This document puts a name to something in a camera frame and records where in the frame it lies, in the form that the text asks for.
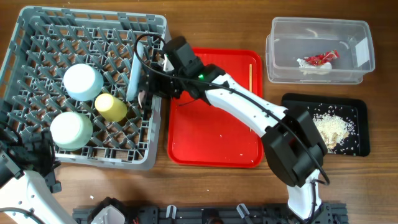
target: red mat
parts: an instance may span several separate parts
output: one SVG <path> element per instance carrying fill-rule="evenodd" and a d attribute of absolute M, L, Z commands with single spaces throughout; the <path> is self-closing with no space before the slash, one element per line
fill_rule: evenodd
<path fill-rule="evenodd" d="M 252 64 L 252 91 L 262 97 L 262 61 L 258 54 L 230 49 L 193 51 L 205 65 L 219 66 L 247 89 Z M 256 167 L 262 161 L 262 142 L 254 131 L 221 109 L 202 100 L 188 103 L 191 101 L 185 91 L 171 102 L 167 147 L 171 160 L 182 165 L 244 168 Z"/>

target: sticker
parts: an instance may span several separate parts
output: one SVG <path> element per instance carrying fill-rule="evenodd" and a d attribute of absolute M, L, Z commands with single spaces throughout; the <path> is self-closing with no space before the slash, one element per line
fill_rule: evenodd
<path fill-rule="evenodd" d="M 356 52 L 356 63 L 358 67 L 362 66 L 365 62 L 369 60 L 369 47 L 368 38 L 361 40 L 359 44 L 355 46 Z"/>

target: wooden surface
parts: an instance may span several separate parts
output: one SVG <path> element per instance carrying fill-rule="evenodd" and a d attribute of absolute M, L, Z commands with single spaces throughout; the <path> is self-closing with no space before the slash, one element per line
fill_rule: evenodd
<path fill-rule="evenodd" d="M 364 20 L 371 28 L 376 70 L 360 85 L 276 85 L 264 74 L 265 99 L 280 103 L 287 92 L 362 99 L 369 110 L 368 157 L 326 156 L 331 179 L 320 187 L 324 201 L 347 203 L 351 223 L 398 223 L 398 12 L 394 1 L 116 1 L 13 0 L 0 3 L 0 49 L 9 45 L 17 15 L 26 5 L 161 14 L 172 37 L 195 47 L 250 49 L 262 58 L 276 16 Z M 56 170 L 62 192 L 55 198 L 69 212 L 106 196 L 157 205 L 260 205 L 286 202 L 286 186 L 266 160 L 255 169 L 182 167 L 166 153 L 167 107 L 155 167 L 150 171 L 99 169 L 63 164 Z M 12 223 L 0 214 L 0 223 Z"/>

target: transparent container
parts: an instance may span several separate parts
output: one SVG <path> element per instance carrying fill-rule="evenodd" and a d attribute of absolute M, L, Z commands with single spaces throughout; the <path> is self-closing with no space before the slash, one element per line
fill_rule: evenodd
<path fill-rule="evenodd" d="M 297 59 L 337 50 L 332 69 L 299 68 Z M 341 19 L 276 17 L 267 37 L 272 83 L 359 84 L 375 68 L 368 23 Z"/>

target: yellow cup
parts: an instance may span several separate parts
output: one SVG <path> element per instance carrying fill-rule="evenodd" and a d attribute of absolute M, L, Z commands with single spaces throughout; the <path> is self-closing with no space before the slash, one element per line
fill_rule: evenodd
<path fill-rule="evenodd" d="M 107 121 L 121 121 L 127 114 L 127 106 L 123 101 L 108 93 L 97 97 L 95 108 Z"/>

